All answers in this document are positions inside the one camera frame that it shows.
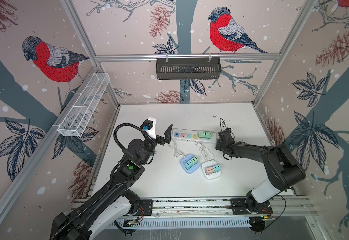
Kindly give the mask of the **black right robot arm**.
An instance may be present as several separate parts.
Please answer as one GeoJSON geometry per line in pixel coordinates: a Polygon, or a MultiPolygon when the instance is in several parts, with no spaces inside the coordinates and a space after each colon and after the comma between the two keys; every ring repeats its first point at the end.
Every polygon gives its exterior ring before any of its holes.
{"type": "Polygon", "coordinates": [[[232,158],[245,158],[264,165],[266,179],[246,195],[246,209],[256,214],[262,210],[269,200],[282,191],[304,180],[305,171],[296,158],[288,151],[284,144],[275,147],[250,145],[236,142],[230,128],[217,133],[215,149],[232,158]]]}

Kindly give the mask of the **aluminium front rail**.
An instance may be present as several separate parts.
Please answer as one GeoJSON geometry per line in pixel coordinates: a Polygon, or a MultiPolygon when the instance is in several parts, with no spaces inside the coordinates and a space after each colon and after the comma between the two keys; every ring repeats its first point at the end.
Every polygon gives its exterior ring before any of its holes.
{"type": "Polygon", "coordinates": [[[273,210],[272,215],[234,215],[230,209],[230,199],[233,198],[243,197],[152,198],[150,199],[153,200],[152,215],[145,217],[318,216],[308,197],[276,196],[269,200],[273,210]]]}

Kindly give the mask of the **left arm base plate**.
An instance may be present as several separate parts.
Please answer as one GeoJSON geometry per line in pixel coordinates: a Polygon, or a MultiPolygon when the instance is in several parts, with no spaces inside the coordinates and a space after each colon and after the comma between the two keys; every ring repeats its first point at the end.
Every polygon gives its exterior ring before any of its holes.
{"type": "Polygon", "coordinates": [[[131,204],[128,212],[131,216],[151,216],[153,209],[153,200],[140,199],[131,204]]]}

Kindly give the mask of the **white square socket cube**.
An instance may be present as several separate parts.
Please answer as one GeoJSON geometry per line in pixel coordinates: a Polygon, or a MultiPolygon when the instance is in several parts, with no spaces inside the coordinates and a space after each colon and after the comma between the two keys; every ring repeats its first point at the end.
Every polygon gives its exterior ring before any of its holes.
{"type": "Polygon", "coordinates": [[[213,180],[221,176],[221,166],[214,160],[202,163],[201,169],[207,180],[213,180]]]}

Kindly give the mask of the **white multicolour power strip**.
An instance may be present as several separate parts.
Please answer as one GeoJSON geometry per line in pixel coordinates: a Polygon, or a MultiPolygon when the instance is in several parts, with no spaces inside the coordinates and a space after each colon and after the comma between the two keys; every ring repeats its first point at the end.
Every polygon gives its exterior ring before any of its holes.
{"type": "Polygon", "coordinates": [[[179,141],[188,141],[188,142],[201,142],[201,143],[210,143],[215,144],[217,142],[217,133],[212,132],[212,138],[211,139],[205,139],[205,138],[199,138],[198,137],[199,131],[194,130],[184,130],[184,129],[173,129],[171,133],[172,139],[179,140],[179,141]]]}

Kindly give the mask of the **blue square socket cube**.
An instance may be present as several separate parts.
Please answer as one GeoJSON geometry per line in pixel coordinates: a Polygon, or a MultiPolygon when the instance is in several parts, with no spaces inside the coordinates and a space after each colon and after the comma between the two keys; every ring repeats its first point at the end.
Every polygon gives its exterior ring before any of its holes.
{"type": "Polygon", "coordinates": [[[188,154],[180,160],[180,165],[187,174],[192,174],[200,167],[199,158],[193,154],[188,154]]]}

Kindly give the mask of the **light teal charger plug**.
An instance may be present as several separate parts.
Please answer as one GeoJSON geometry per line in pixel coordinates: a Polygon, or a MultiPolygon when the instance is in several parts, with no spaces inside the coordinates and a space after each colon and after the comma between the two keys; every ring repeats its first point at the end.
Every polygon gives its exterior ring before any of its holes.
{"type": "Polygon", "coordinates": [[[189,160],[184,164],[184,166],[187,170],[189,170],[190,168],[192,168],[193,164],[192,164],[191,160],[189,160]]]}

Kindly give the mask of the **pink charger plug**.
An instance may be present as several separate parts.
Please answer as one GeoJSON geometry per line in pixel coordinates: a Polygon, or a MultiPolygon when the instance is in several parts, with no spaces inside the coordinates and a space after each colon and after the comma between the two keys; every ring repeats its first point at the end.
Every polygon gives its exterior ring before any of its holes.
{"type": "Polygon", "coordinates": [[[208,175],[211,175],[213,174],[213,167],[208,167],[205,169],[205,174],[208,176],[208,175]]]}

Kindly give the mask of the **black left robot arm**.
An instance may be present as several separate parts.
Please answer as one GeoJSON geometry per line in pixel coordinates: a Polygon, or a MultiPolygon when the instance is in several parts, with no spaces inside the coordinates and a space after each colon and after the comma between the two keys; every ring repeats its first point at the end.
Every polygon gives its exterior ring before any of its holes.
{"type": "Polygon", "coordinates": [[[172,127],[169,125],[163,136],[156,135],[152,119],[146,119],[140,127],[130,123],[115,127],[113,138],[122,150],[122,158],[111,170],[109,180],[89,200],[69,215],[60,213],[54,218],[50,239],[93,240],[120,217],[138,213],[140,198],[129,188],[145,171],[144,165],[152,163],[155,147],[170,144],[172,127]],[[134,139],[124,147],[117,137],[123,127],[137,130],[144,139],[134,139]]]}

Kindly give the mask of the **green charger plug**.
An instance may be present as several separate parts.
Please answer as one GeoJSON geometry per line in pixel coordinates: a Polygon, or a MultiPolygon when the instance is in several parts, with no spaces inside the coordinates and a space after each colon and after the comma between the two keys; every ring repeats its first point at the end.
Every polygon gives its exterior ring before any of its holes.
{"type": "Polygon", "coordinates": [[[199,161],[199,158],[198,158],[198,157],[193,157],[193,158],[191,159],[191,162],[192,162],[193,165],[196,165],[196,164],[198,163],[198,161],[199,161]]]}
{"type": "Polygon", "coordinates": [[[205,139],[211,139],[212,138],[212,132],[205,132],[205,139]]]}
{"type": "Polygon", "coordinates": [[[198,137],[203,139],[203,138],[205,138],[205,134],[206,134],[205,131],[199,131],[198,132],[198,137]]]}

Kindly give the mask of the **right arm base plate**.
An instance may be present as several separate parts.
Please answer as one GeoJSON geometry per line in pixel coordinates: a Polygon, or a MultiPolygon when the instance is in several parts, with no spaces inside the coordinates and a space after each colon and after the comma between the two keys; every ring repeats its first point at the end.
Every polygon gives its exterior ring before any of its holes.
{"type": "Polygon", "coordinates": [[[234,215],[272,215],[273,210],[270,202],[266,201],[262,204],[249,198],[233,198],[230,199],[232,212],[234,215]]]}

